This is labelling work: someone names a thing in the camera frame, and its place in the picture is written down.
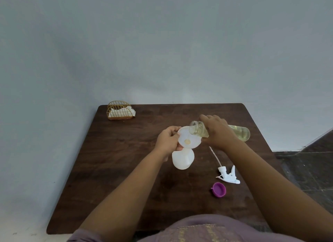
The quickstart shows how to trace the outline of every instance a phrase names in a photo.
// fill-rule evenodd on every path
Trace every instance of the sleeve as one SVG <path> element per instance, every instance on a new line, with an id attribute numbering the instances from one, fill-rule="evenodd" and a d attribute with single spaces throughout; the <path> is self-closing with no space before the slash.
<path id="1" fill-rule="evenodd" d="M 67 242 L 103 242 L 101 236 L 91 231 L 77 229 Z"/>

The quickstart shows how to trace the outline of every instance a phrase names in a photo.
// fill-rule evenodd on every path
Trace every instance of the wire rack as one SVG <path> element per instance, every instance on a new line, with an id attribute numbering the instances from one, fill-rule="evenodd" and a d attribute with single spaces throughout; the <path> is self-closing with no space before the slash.
<path id="1" fill-rule="evenodd" d="M 128 108 L 131 105 L 124 101 L 112 101 L 108 104 L 106 116 L 109 120 L 126 120 L 133 118 L 133 113 Z"/>

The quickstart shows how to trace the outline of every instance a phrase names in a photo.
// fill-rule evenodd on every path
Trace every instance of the glass bottle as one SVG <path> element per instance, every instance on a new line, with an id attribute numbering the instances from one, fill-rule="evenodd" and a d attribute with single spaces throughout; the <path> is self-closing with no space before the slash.
<path id="1" fill-rule="evenodd" d="M 229 127 L 241 141 L 245 142 L 250 138 L 250 131 L 248 128 L 235 125 L 229 125 Z M 202 138 L 208 138 L 209 136 L 205 125 L 201 121 L 192 121 L 189 125 L 189 132 L 192 135 L 198 135 Z"/>

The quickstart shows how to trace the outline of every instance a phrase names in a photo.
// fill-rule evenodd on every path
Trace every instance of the person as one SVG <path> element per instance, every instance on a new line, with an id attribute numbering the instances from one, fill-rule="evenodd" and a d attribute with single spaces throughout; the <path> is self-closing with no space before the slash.
<path id="1" fill-rule="evenodd" d="M 333 216 L 329 212 L 239 140 L 224 119 L 216 115 L 200 115 L 199 119 L 209 133 L 202 143 L 227 154 L 274 233 L 207 214 L 180 220 L 141 241 L 333 241 Z M 161 165 L 173 151 L 182 149 L 177 134 L 180 128 L 170 126 L 160 133 L 153 151 L 91 212 L 68 241 L 131 241 Z"/>

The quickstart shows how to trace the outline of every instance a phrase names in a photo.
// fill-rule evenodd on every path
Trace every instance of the table top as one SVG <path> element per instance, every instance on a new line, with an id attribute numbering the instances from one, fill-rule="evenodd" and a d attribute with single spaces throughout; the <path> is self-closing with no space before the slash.
<path id="1" fill-rule="evenodd" d="M 277 171 L 278 160 L 267 145 L 245 106 L 235 104 L 150 104 L 133 105 L 136 117 L 109 121 L 107 105 L 95 114 L 87 136 L 62 191 L 47 227 L 48 234 L 74 232 L 89 213 L 111 193 L 154 148 L 158 134 L 168 126 L 189 125 L 200 114 L 218 115 L 228 124 L 247 127 L 251 132 L 246 142 Z M 186 170 L 163 164 L 143 210 L 138 230 L 161 230 L 174 222 L 198 214 L 220 214 L 249 225 L 265 225 L 246 183 L 237 171 L 240 184 L 217 178 L 219 164 L 206 145 L 193 149 L 195 159 Z M 214 150 L 221 164 L 230 171 L 228 157 Z M 213 196 L 210 188 L 222 182 L 227 193 Z"/>

